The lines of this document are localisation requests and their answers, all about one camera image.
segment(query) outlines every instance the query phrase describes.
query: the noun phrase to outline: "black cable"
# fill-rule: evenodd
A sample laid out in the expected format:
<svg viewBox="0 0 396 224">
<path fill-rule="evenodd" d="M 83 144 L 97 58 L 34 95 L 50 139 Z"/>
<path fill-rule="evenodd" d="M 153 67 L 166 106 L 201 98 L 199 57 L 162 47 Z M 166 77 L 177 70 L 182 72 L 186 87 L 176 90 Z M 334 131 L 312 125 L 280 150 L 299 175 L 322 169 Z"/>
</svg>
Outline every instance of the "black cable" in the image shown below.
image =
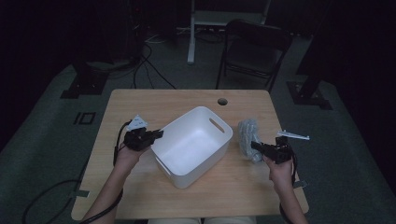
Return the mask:
<svg viewBox="0 0 396 224">
<path fill-rule="evenodd" d="M 116 146 L 114 147 L 113 165 L 116 164 L 116 159 L 117 159 L 117 157 L 118 157 L 118 152 L 122 149 L 122 148 L 119 148 L 119 145 L 120 145 L 120 136 L 121 136 L 121 134 L 122 134 L 122 131 L 123 131 L 123 129 L 125 128 L 125 126 L 127 126 L 127 125 L 130 124 L 130 123 L 131 123 L 131 120 L 128 121 L 128 122 L 125 122 L 125 123 L 122 125 L 122 127 L 120 128 L 119 135 L 118 135 L 118 138 L 117 138 L 117 144 L 116 144 Z M 80 174 L 79 174 L 79 176 L 78 176 L 78 179 L 70 179 L 70 180 L 65 180 L 65 181 L 59 182 L 59 183 L 57 183 L 57 184 L 51 186 L 50 188 L 48 188 L 48 189 L 42 191 L 40 194 L 38 194 L 38 195 L 29 203 L 29 205 L 26 207 L 26 209 L 23 211 L 23 215 L 22 215 L 22 219 L 21 219 L 22 224 L 26 224 L 26 223 L 27 223 L 27 222 L 26 222 L 26 218 L 27 218 L 27 215 L 28 215 L 30 209 L 33 207 L 33 205 L 34 205 L 40 198 L 42 198 L 45 194 L 47 194 L 49 191 L 51 191 L 52 189 L 55 189 L 55 188 L 57 188 L 57 187 L 59 187 L 59 186 L 61 186 L 61 185 L 63 185 L 63 184 L 66 184 L 66 183 L 81 183 L 81 179 L 82 179 L 82 176 L 83 176 L 83 174 L 84 174 L 85 168 L 87 167 L 88 161 L 89 161 L 89 158 L 85 161 L 84 166 L 83 166 L 83 169 L 81 169 L 81 172 L 80 172 Z M 77 191 L 77 190 L 78 190 L 78 185 L 75 185 L 74 191 Z M 120 192 L 119 196 L 117 197 L 116 201 L 115 201 L 113 204 L 111 204 L 106 210 L 104 210 L 104 211 L 102 211 L 101 213 L 99 213 L 99 214 L 97 214 L 97 215 L 95 215 L 95 216 L 93 216 L 93 217 L 90 217 L 90 218 L 88 218 L 88 219 L 86 219 L 86 220 L 84 220 L 84 221 L 82 221 L 82 222 L 80 222 L 80 223 L 81 223 L 81 224 L 87 224 L 87 223 L 94 222 L 96 219 L 98 219 L 98 218 L 100 218 L 100 217 L 106 215 L 107 213 L 109 213 L 111 210 L 113 210 L 113 209 L 120 203 L 120 200 L 121 200 L 121 198 L 122 198 L 122 194 L 123 194 L 123 189 L 121 190 L 121 192 Z M 68 201 L 66 202 L 66 204 L 64 205 L 64 207 L 63 207 L 54 217 L 52 217 L 48 222 L 46 222 L 46 224 L 50 224 L 50 223 L 52 223 L 56 218 L 58 218 L 58 216 L 59 216 L 61 213 L 64 212 L 64 210 L 65 210 L 66 207 L 71 203 L 71 201 L 72 201 L 72 198 L 69 198 Z"/>
<path fill-rule="evenodd" d="M 104 215 L 106 215 L 107 213 L 109 213 L 111 210 L 113 210 L 117 205 L 119 205 L 121 199 L 122 199 L 122 194 L 123 194 L 123 189 L 121 190 L 119 196 L 117 197 L 116 201 L 111 204 L 106 210 L 104 210 L 103 212 L 90 217 L 88 219 L 85 219 L 84 221 L 80 222 L 79 224 L 87 224 L 87 223 L 92 223 L 94 222 L 96 219 L 99 219 L 101 217 L 103 217 Z"/>
<path fill-rule="evenodd" d="M 291 158 L 293 159 L 293 172 L 291 174 L 291 185 L 293 186 L 295 181 L 296 181 L 296 171 L 297 171 L 297 156 L 294 153 L 293 150 L 291 150 Z M 282 204 L 279 204 L 279 211 L 280 211 L 280 215 L 283 217 L 284 221 L 288 224 L 293 224 L 290 219 L 288 218 L 288 216 L 285 213 L 285 210 L 283 210 Z"/>
<path fill-rule="evenodd" d="M 209 39 L 202 38 L 202 37 L 200 37 L 201 34 L 213 35 L 216 38 L 216 40 L 209 40 Z M 199 34 L 196 34 L 194 37 L 195 37 L 195 39 L 204 41 L 204 42 L 206 42 L 208 44 L 220 44 L 220 43 L 223 43 L 223 41 L 224 41 L 224 38 L 223 38 L 222 35 L 216 34 L 216 33 L 213 33 L 213 32 L 201 32 Z"/>
<path fill-rule="evenodd" d="M 156 67 L 154 67 L 154 65 L 147 59 L 145 58 L 145 61 L 148 62 L 148 64 L 157 72 L 158 76 L 160 76 L 166 83 L 169 84 L 169 86 L 171 86 L 174 90 L 176 89 L 176 87 L 170 83 L 158 70 Z"/>
<path fill-rule="evenodd" d="M 107 78 L 107 80 L 115 80 L 115 79 L 120 79 L 122 77 L 126 77 L 129 74 L 131 74 L 133 71 L 134 71 L 134 69 L 128 70 L 128 71 L 124 72 L 122 75 L 120 75 L 120 74 L 111 75 L 110 74 L 110 76 Z"/>
<path fill-rule="evenodd" d="M 59 183 L 57 183 L 57 184 L 54 184 L 54 185 L 51 186 L 50 188 L 48 188 L 48 189 L 42 191 L 40 194 L 38 194 L 38 195 L 29 203 L 29 205 L 25 208 L 25 210 L 23 211 L 23 215 L 22 215 L 22 219 L 21 219 L 22 223 L 23 223 L 23 224 L 27 223 L 27 222 L 26 222 L 26 218 L 27 218 L 27 215 L 28 215 L 30 209 L 33 207 L 33 205 L 35 205 L 35 203 L 36 203 L 39 199 L 41 199 L 41 197 L 43 197 L 43 196 L 44 196 L 45 194 L 47 194 L 49 191 L 51 191 L 52 189 L 55 189 L 55 188 L 57 188 L 57 187 L 59 187 L 59 186 L 61 186 L 61 185 L 63 185 L 63 184 L 67 184 L 67 183 L 81 183 L 81 178 L 82 178 L 82 175 L 84 174 L 85 168 L 87 167 L 88 161 L 89 161 L 89 159 L 87 159 L 87 160 L 85 161 L 84 166 L 83 166 L 83 169 L 81 169 L 81 172 L 79 173 L 78 179 L 70 179 L 70 180 L 65 180 L 65 181 L 59 182 Z M 78 189 L 78 185 L 75 185 L 74 191 L 77 191 L 77 189 Z M 72 198 L 69 198 L 69 199 L 67 200 L 67 202 L 64 204 L 64 207 L 63 207 L 55 216 L 53 216 L 53 217 L 52 217 L 48 222 L 46 222 L 46 223 L 52 223 L 56 218 L 58 218 L 58 216 L 60 216 L 61 213 L 64 212 L 64 210 L 65 210 L 66 207 L 71 203 L 71 201 L 72 201 Z"/>
<path fill-rule="evenodd" d="M 147 76 L 148 76 L 149 85 L 151 86 L 152 89 L 154 89 L 154 86 L 152 85 L 151 78 L 149 77 L 149 70 L 148 70 L 148 67 L 146 66 L 146 64 L 144 64 L 144 65 L 145 65 L 145 68 L 146 68 L 146 74 L 147 74 Z"/>
<path fill-rule="evenodd" d="M 127 125 L 129 125 L 131 122 L 132 122 L 131 120 L 128 121 L 128 122 L 125 122 L 124 124 L 122 124 L 122 126 L 121 126 L 121 128 L 120 128 L 119 135 L 117 136 L 117 143 L 116 143 L 116 145 L 114 146 L 113 166 L 116 165 L 117 157 L 119 156 L 119 151 L 120 151 L 121 149 L 123 149 L 123 147 L 122 147 L 122 148 L 119 148 L 119 145 L 120 145 L 120 138 L 121 138 L 122 131 L 123 131 L 123 129 L 124 129 Z M 99 219 L 99 218 L 103 217 L 104 215 L 106 215 L 107 213 L 109 213 L 109 212 L 110 212 L 111 210 L 113 210 L 117 205 L 119 205 L 119 203 L 120 203 L 120 201 L 121 201 L 121 199 L 122 199 L 122 194 L 123 194 L 123 189 L 121 190 L 121 192 L 120 192 L 119 196 L 117 197 L 116 201 L 115 201 L 113 204 L 111 204 L 107 209 L 105 209 L 104 211 L 100 212 L 99 214 L 97 214 L 97 215 L 95 215 L 95 216 L 93 216 L 93 217 L 89 217 L 88 219 L 85 219 L 84 221 L 80 222 L 79 224 L 92 223 L 92 222 L 94 222 L 96 219 Z"/>
<path fill-rule="evenodd" d="M 110 68 L 98 68 L 93 65 L 90 65 L 90 68 L 95 72 L 112 73 L 112 72 L 124 71 L 133 68 L 135 64 L 136 64 L 135 60 L 130 60 L 128 63 L 117 65 Z"/>
<path fill-rule="evenodd" d="M 137 71 L 139 70 L 140 66 L 142 66 L 143 63 L 146 62 L 146 60 L 151 56 L 151 53 L 152 53 L 152 49 L 149 47 L 149 45 L 145 44 L 145 46 L 148 47 L 148 50 L 149 50 L 148 56 L 147 56 L 147 58 L 146 58 L 146 57 L 144 57 L 143 54 L 142 54 L 141 56 L 142 56 L 145 60 L 143 60 L 142 62 L 140 62 L 140 64 L 139 64 L 139 65 L 136 67 L 136 69 L 134 70 L 134 81 L 133 81 L 133 84 L 132 84 L 132 85 L 134 85 L 134 88 L 135 88 L 135 89 L 137 89 L 137 87 L 136 87 L 136 74 L 137 74 Z"/>
<path fill-rule="evenodd" d="M 137 74 L 137 71 L 139 70 L 140 66 L 142 66 L 142 64 L 148 63 L 148 64 L 155 70 L 155 72 L 157 72 L 158 76 L 160 76 L 160 77 L 161 77 L 166 83 L 168 83 L 173 89 L 176 89 L 176 87 L 175 87 L 172 83 L 170 83 L 170 82 L 160 73 L 160 71 L 158 71 L 158 69 L 149 61 L 149 56 L 151 55 L 152 48 L 151 48 L 149 45 L 147 45 L 146 43 L 145 43 L 145 47 L 147 47 L 147 48 L 149 49 L 149 55 L 148 55 L 148 57 L 145 57 L 144 55 L 141 55 L 141 57 L 142 57 L 144 60 L 143 60 L 143 61 L 136 67 L 136 69 L 134 70 L 134 81 L 133 81 L 134 88 L 137 89 L 137 87 L 136 87 L 136 74 Z"/>
</svg>

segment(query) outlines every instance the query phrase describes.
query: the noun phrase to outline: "floor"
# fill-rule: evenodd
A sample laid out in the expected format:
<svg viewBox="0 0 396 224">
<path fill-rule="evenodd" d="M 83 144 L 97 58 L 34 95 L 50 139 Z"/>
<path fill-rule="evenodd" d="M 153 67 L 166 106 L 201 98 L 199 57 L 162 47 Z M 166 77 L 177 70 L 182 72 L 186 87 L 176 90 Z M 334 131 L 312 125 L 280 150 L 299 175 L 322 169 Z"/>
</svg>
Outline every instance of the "floor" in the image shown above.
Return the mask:
<svg viewBox="0 0 396 224">
<path fill-rule="evenodd" d="M 145 64 L 136 73 L 138 89 L 214 89 L 222 45 L 218 36 L 201 35 L 197 40 L 195 64 L 187 64 L 188 35 L 179 35 L 176 44 L 153 37 L 152 52 L 144 54 Z M 290 140 L 299 158 L 299 176 L 304 188 L 311 223 L 394 223 L 396 199 L 340 100 L 336 88 L 320 83 L 319 90 L 332 110 L 315 105 L 295 105 L 287 81 L 304 82 L 296 70 L 310 40 L 295 36 L 280 69 L 271 97 L 283 129 L 309 135 L 310 141 Z M 108 65 L 93 63 L 104 69 Z M 61 99 L 75 77 L 73 67 L 56 76 L 34 110 L 0 154 L 0 223 L 77 223 L 70 213 L 74 188 L 70 181 L 35 197 L 65 180 L 81 177 L 106 102 L 115 89 L 134 87 L 132 70 L 109 75 L 101 95 L 80 95 Z M 260 89 L 262 80 L 230 74 L 221 80 L 221 89 Z M 91 124 L 76 122 L 78 113 L 95 115 Z M 118 220 L 116 223 L 133 223 Z M 258 217 L 258 223 L 284 223 L 281 216 Z"/>
</svg>

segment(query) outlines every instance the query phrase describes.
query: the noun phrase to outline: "person's right hand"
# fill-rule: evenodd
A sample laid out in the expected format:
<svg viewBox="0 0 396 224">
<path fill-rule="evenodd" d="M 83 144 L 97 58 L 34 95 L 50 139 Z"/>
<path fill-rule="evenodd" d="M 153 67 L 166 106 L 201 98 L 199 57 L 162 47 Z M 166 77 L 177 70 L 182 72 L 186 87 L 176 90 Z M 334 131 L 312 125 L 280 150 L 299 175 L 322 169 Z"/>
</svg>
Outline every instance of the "person's right hand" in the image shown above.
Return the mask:
<svg viewBox="0 0 396 224">
<path fill-rule="evenodd" d="M 115 167 L 118 168 L 118 171 L 121 171 L 128 175 L 129 173 L 131 173 L 134 166 L 139 162 L 140 156 L 142 156 L 142 154 L 149 149 L 150 147 L 146 147 L 141 151 L 135 151 L 128 148 L 123 143 L 120 144 Z"/>
<path fill-rule="evenodd" d="M 285 191 L 293 190 L 293 185 L 291 184 L 292 160 L 275 164 L 274 161 L 265 156 L 263 156 L 263 159 L 270 168 L 269 179 L 274 182 L 276 193 L 281 194 Z"/>
</svg>

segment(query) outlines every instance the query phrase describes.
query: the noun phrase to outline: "white desk leg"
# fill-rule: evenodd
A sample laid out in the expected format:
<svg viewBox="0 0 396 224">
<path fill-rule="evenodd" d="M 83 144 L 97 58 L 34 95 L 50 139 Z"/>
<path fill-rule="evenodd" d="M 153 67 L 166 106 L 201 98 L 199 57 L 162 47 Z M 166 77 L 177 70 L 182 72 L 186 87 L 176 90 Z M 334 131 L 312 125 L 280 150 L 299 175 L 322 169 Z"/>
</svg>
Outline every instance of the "white desk leg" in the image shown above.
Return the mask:
<svg viewBox="0 0 396 224">
<path fill-rule="evenodd" d="M 195 1 L 191 0 L 190 46 L 187 64 L 194 64 L 195 54 Z"/>
</svg>

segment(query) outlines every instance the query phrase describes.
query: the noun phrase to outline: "desk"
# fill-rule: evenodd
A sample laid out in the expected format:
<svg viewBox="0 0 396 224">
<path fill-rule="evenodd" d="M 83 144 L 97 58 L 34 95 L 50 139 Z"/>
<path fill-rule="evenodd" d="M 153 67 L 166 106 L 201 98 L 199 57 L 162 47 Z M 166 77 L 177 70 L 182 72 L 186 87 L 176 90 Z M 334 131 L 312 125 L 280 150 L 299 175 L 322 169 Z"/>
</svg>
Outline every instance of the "desk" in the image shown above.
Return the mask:
<svg viewBox="0 0 396 224">
<path fill-rule="evenodd" d="M 228 100 L 219 105 L 218 99 Z M 264 163 L 253 164 L 239 152 L 237 125 L 256 119 L 259 137 L 274 144 L 281 130 L 267 91 L 233 90 L 115 90 L 109 99 L 80 189 L 72 218 L 80 220 L 105 184 L 113 166 L 113 148 L 120 126 L 136 114 L 148 122 L 148 130 L 161 129 L 174 119 L 203 105 L 233 128 L 225 156 L 186 189 L 177 189 L 157 167 L 149 150 L 132 170 L 124 185 L 117 218 L 229 217 L 279 214 L 279 200 L 268 180 Z M 303 189 L 295 190 L 304 212 L 308 204 Z"/>
<path fill-rule="evenodd" d="M 195 10 L 195 0 L 191 0 L 191 31 L 190 45 L 187 63 L 193 64 L 195 58 L 195 25 L 216 25 L 225 26 L 229 21 L 234 19 L 243 19 L 247 21 L 265 24 L 268 14 L 268 8 L 271 0 L 265 1 L 262 13 L 243 13 L 243 12 L 225 12 L 225 11 L 205 11 Z"/>
</svg>

